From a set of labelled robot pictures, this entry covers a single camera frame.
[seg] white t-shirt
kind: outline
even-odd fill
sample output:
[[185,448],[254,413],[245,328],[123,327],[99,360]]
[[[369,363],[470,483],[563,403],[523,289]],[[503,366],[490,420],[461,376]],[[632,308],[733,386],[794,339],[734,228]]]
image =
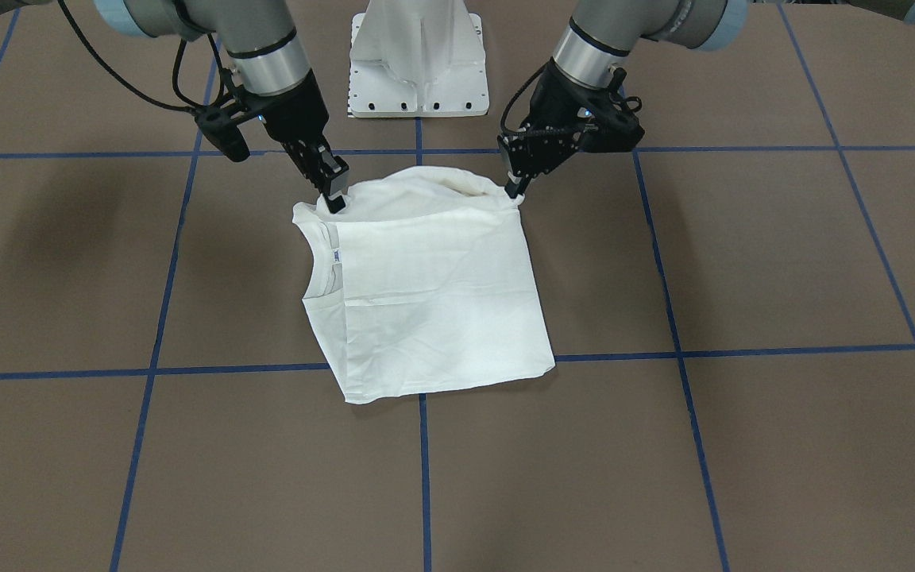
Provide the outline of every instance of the white t-shirt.
[[313,251],[302,301],[346,402],[552,369],[521,199],[468,171],[411,167],[353,185],[337,214],[295,205]]

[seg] white plastic stand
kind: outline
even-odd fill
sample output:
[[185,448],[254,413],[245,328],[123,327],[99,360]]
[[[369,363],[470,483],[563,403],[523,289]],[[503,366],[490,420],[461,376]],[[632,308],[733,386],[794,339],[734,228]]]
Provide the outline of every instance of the white plastic stand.
[[348,96],[354,117],[484,115],[482,19],[464,0],[371,0],[352,19]]

